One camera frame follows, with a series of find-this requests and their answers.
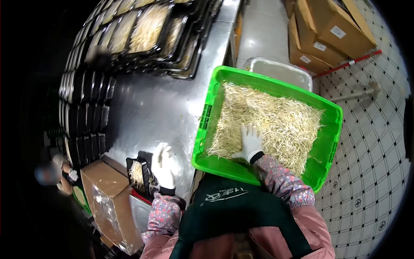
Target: brown cardboard box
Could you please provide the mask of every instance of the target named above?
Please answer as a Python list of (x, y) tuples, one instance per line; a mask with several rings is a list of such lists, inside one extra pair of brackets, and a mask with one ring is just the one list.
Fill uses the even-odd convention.
[(304, 67), (309, 71), (316, 74), (322, 73), (328, 70), (331, 65), (328, 65), (324, 61), (315, 58), (311, 55), (304, 54), (301, 50), (301, 44), (299, 42), (298, 29), (296, 25), (295, 14), (289, 20), (289, 59), (292, 65)]
[(288, 19), (292, 17), (293, 10), (295, 10), (296, 0), (286, 0), (286, 13)]
[(306, 0), (297, 0), (295, 16), (299, 32), (299, 41), (304, 53), (333, 65), (337, 65), (347, 58), (346, 54), (317, 38), (316, 26)]
[(142, 239), (131, 214), (129, 194), (132, 188), (128, 178), (101, 160), (84, 167), (81, 176), (99, 231), (125, 253), (136, 253), (142, 246)]
[(318, 38), (334, 46), (352, 59), (376, 47), (364, 18), (352, 0), (343, 0), (350, 15), (333, 0), (308, 0)]

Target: white floor tile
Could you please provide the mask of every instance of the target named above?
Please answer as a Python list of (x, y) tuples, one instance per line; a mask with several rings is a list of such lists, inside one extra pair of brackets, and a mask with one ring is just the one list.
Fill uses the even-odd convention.
[(289, 62), (287, 38), (287, 20), (246, 11), (238, 58), (247, 60), (260, 56)]

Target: floral sleeve cover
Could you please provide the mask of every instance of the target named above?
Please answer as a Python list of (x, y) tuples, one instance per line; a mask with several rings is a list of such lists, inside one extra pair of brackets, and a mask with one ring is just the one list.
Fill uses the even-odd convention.
[(156, 235), (172, 236), (178, 230), (181, 210), (177, 196), (161, 195), (155, 193), (151, 211), (148, 217), (147, 231), (141, 234), (144, 244)]
[(270, 193), (281, 198), (291, 209), (302, 205), (315, 206), (315, 195), (310, 186), (284, 168), (271, 155), (264, 155), (254, 163), (256, 172)]

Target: tiled floor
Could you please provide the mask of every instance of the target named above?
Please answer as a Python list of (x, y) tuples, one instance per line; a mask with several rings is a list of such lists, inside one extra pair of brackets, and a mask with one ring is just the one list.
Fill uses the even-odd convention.
[[(251, 0), (246, 7), (237, 68), (252, 56), (289, 62), (282, 1)], [(381, 241), (405, 192), (409, 162), (402, 120), (410, 90), (402, 55), (385, 21), (366, 1), (354, 3), (383, 53), (321, 77), (313, 82), (314, 92), (330, 99), (363, 91), (369, 81), (380, 83), (382, 90), (372, 99), (337, 102), (344, 111), (342, 131), (315, 207), (331, 233), (336, 258), (359, 259)]]
[(254, 56), (289, 62), (287, 22), (282, 0), (251, 0), (243, 17), (236, 67)]

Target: green basket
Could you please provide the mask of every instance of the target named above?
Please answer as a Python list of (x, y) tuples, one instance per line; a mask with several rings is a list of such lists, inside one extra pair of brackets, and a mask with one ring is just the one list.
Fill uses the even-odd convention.
[(82, 192), (83, 199), (85, 200), (86, 204), (85, 204), (85, 205), (82, 205), (82, 203), (79, 201), (78, 197), (76, 197), (75, 191), (73, 191), (73, 192), (72, 192), (73, 197), (74, 197), (74, 198), (75, 198), (75, 200), (79, 203), (79, 205), (80, 205), (80, 206), (81, 206), (84, 210), (86, 210), (86, 212), (87, 212), (87, 213), (89, 213), (89, 215), (92, 215), (91, 210), (89, 209), (88, 200), (86, 199), (85, 192), (83, 191), (83, 188), (79, 188), (79, 190)]
[(217, 122), (224, 101), (224, 89), (221, 85), (223, 81), (232, 82), (236, 85), (248, 85), (253, 89), (266, 92), (275, 97), (291, 97), (311, 107), (325, 110), (321, 118), (321, 125), (324, 125), (324, 127), (318, 131), (318, 138), (313, 143), (312, 150), (309, 153), (312, 158), (306, 161), (305, 172), (302, 174), (303, 182), (311, 186), (313, 191), (317, 193), (325, 182), (335, 155), (341, 133), (342, 108), (297, 86), (236, 68), (219, 66), (213, 71), (195, 139), (191, 159), (193, 167), (248, 184), (260, 185), (252, 166), (218, 158), (216, 155), (206, 156), (207, 149), (212, 144), (216, 133)]

